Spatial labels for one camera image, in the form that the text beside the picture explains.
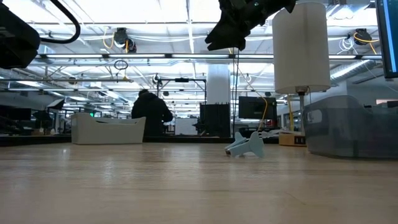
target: white cylindrical container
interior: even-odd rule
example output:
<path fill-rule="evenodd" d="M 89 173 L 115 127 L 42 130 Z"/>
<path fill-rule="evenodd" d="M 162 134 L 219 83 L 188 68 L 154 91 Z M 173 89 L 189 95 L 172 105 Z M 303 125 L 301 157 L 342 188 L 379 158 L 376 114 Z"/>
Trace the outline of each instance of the white cylindrical container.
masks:
<path fill-rule="evenodd" d="M 297 4 L 293 13 L 285 9 L 272 21 L 274 38 L 275 90 L 296 93 L 330 88 L 328 31 L 325 6 L 317 2 Z"/>

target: person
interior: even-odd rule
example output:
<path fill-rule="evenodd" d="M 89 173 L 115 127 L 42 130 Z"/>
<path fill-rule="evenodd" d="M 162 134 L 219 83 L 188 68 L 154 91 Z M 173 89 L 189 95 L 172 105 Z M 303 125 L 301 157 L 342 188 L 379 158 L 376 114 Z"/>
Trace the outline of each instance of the person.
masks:
<path fill-rule="evenodd" d="M 132 107 L 131 118 L 141 117 L 146 117 L 144 136 L 161 136 L 163 122 L 173 120 L 173 114 L 166 103 L 148 90 L 138 93 L 138 99 Z"/>

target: yellow cable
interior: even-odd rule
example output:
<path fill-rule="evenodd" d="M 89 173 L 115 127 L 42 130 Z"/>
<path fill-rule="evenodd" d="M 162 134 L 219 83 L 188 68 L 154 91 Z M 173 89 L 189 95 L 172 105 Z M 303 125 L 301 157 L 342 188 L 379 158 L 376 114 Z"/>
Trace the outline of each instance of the yellow cable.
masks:
<path fill-rule="evenodd" d="M 375 50 L 374 47 L 373 47 L 373 44 L 372 44 L 372 43 L 369 43 L 369 45 L 371 46 L 371 48 L 372 48 L 372 50 L 373 50 L 373 53 L 377 55 L 376 50 Z"/>
<path fill-rule="evenodd" d="M 241 76 L 243 77 L 243 79 L 248 83 L 248 85 L 253 89 L 253 91 L 254 91 L 255 93 L 257 93 L 257 94 L 266 102 L 266 108 L 265 108 L 265 110 L 264 110 L 264 113 L 262 114 L 262 119 L 261 119 L 259 128 L 257 129 L 257 131 L 260 131 L 261 126 L 262 126 L 262 124 L 263 124 L 263 122 L 264 122 L 264 118 L 266 117 L 266 113 L 267 113 L 267 109 L 268 109 L 268 101 L 267 101 L 260 93 L 258 93 L 258 92 L 253 88 L 253 86 L 251 86 L 251 84 L 249 83 L 249 81 L 246 80 L 245 76 L 243 75 L 243 73 L 242 73 L 242 71 L 241 71 L 241 69 L 240 69 L 239 67 L 238 67 L 238 70 L 239 70 Z"/>
<path fill-rule="evenodd" d="M 290 103 L 290 95 L 287 95 L 287 103 L 289 105 L 289 121 L 290 121 L 290 130 L 294 131 L 294 123 L 293 123 L 293 112 L 292 105 Z"/>
<path fill-rule="evenodd" d="M 104 46 L 105 46 L 107 49 L 111 49 L 111 48 L 113 47 L 113 42 L 114 42 L 114 32 L 113 32 L 113 34 L 112 34 L 112 44 L 111 44 L 111 46 L 108 46 L 108 45 L 106 44 L 106 42 L 105 42 L 105 35 L 106 35 L 106 31 L 107 31 L 107 30 L 108 30 L 108 28 L 105 27 L 104 38 L 102 39 L 102 41 L 104 42 Z"/>
<path fill-rule="evenodd" d="M 359 39 L 359 38 L 356 37 L 356 34 L 358 34 L 358 33 L 354 34 L 354 38 L 359 40 L 359 41 L 362 41 L 364 43 L 375 43 L 375 42 L 379 42 L 380 41 L 380 40 L 363 40 L 363 39 Z"/>

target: black cable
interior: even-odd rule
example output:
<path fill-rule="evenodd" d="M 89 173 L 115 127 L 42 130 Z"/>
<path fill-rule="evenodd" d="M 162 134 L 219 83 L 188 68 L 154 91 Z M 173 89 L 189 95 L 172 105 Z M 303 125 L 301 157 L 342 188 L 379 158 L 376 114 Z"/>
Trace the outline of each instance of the black cable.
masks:
<path fill-rule="evenodd" d="M 238 50 L 238 62 L 236 64 L 234 119 L 233 119 L 233 124 L 232 124 L 233 131 L 235 130 L 236 104 L 237 104 L 237 97 L 238 97 L 238 78 L 239 78 L 239 50 Z"/>
<path fill-rule="evenodd" d="M 233 66 L 233 69 L 232 69 L 232 75 L 234 76 L 234 82 L 235 82 L 235 48 L 233 47 L 232 48 L 232 55 L 233 55 L 233 59 L 232 59 L 232 66 Z M 234 118 L 235 118 L 235 111 L 233 110 L 232 111 L 232 115 L 234 116 Z M 232 136 L 234 136 L 234 129 L 232 129 L 231 130 L 231 133 L 232 133 Z"/>
<path fill-rule="evenodd" d="M 81 27 L 80 27 L 80 24 L 77 21 L 77 19 L 58 0 L 50 0 L 50 1 L 72 21 L 73 25 L 75 25 L 75 27 L 76 27 L 76 32 L 71 38 L 69 38 L 67 40 L 54 40 L 54 39 L 48 39 L 48 38 L 40 38 L 41 41 L 47 42 L 47 43 L 53 43 L 53 44 L 70 44 L 73 41 L 77 40 L 80 36 L 80 31 L 81 31 Z"/>

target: white pillar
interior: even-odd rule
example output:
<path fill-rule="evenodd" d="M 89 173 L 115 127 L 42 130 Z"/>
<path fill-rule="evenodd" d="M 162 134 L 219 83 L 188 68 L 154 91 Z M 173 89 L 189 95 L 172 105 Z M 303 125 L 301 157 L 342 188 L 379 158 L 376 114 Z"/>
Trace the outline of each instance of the white pillar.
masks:
<path fill-rule="evenodd" d="M 231 102 L 231 79 L 229 66 L 208 66 L 207 73 L 207 104 Z"/>

